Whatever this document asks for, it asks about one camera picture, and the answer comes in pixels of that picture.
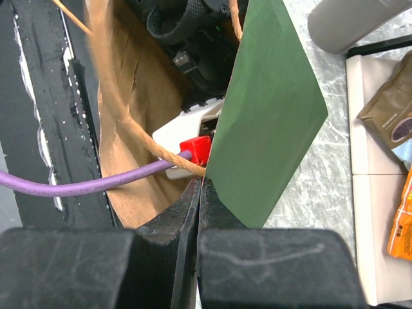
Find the brown coffee bag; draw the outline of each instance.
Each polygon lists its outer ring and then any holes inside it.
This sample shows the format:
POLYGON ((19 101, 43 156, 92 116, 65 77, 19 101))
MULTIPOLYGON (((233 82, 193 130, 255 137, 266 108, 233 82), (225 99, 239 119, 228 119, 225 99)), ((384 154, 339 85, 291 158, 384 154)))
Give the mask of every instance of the brown coffee bag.
POLYGON ((412 51, 359 113, 409 170, 412 164, 412 51))

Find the red cable plug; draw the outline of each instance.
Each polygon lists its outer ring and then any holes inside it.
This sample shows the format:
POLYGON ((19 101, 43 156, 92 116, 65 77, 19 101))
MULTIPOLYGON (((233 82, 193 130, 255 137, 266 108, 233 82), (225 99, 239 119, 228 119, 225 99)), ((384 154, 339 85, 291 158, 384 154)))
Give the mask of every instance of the red cable plug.
POLYGON ((211 154, 212 139, 209 136, 199 136, 180 143, 180 151, 189 150, 192 153, 191 162, 206 165, 211 154))

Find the green paper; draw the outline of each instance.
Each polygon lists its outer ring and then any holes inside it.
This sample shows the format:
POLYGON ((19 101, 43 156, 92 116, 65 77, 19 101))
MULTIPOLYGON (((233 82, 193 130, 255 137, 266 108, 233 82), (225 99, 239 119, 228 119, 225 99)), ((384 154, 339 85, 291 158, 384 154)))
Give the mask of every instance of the green paper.
POLYGON ((247 227, 266 222, 327 116, 282 0, 250 0, 206 171, 247 227))

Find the gray countertop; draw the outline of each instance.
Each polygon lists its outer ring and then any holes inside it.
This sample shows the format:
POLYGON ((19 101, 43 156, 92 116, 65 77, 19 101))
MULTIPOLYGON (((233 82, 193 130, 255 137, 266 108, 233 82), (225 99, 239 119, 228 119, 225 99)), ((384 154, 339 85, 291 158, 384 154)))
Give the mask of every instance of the gray countertop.
MULTIPOLYGON (((337 231, 355 257, 345 57, 320 50, 310 39, 308 14, 320 0, 284 0, 324 95, 329 116, 277 203, 265 227, 337 231)), ((412 10, 374 31, 360 45, 412 33, 412 10)), ((376 54, 401 59, 408 49, 376 54)))

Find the gray container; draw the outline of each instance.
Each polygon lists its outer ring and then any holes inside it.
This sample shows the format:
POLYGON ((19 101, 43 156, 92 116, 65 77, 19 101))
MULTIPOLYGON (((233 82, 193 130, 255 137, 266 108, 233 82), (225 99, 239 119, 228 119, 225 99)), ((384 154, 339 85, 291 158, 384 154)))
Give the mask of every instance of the gray container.
POLYGON ((411 7, 412 0, 322 0, 309 14, 309 34, 322 50, 343 53, 411 7))

